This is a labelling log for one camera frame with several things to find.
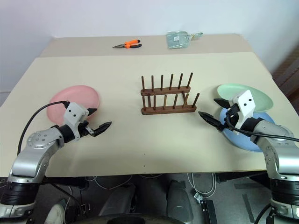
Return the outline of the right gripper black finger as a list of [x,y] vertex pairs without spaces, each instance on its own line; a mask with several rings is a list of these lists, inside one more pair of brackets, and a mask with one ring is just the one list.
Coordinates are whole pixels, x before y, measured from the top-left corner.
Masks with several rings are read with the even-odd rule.
[[231,102],[223,98],[215,98],[214,102],[216,102],[221,107],[231,107]]
[[215,119],[211,114],[200,111],[198,111],[198,114],[205,122],[215,127],[218,131],[222,132],[225,129],[225,126],[219,120]]

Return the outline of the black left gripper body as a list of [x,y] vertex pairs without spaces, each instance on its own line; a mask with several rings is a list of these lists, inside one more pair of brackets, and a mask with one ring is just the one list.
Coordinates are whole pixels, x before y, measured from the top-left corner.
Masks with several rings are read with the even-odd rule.
[[80,138],[85,137],[87,135],[94,136],[94,130],[91,129],[88,125],[89,122],[86,120],[78,125],[78,132]]

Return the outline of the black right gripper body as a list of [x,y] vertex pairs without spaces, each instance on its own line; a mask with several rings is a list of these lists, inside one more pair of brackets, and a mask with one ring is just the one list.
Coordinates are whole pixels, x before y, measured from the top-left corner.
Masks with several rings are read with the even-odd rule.
[[228,115],[225,116],[224,126],[226,129],[233,131],[236,123],[239,120],[238,112],[240,111],[238,104],[233,104],[231,107],[223,107],[227,109]]

